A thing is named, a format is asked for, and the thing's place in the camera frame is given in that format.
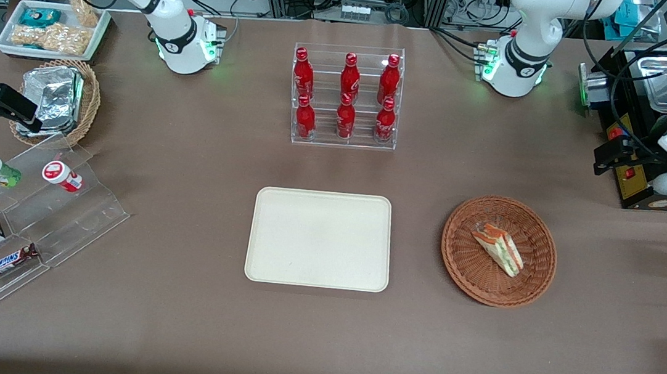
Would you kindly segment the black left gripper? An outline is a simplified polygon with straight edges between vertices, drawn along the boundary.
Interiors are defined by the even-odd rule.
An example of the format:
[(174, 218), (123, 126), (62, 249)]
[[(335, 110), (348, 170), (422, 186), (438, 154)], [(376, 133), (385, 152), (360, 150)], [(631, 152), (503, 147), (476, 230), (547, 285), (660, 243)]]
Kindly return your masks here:
[(662, 172), (663, 154), (653, 140), (643, 140), (641, 145), (635, 143), (631, 136), (617, 135), (607, 140), (600, 137), (602, 143), (594, 150), (593, 173), (600, 176), (615, 168), (642, 166), (647, 179), (653, 179)]

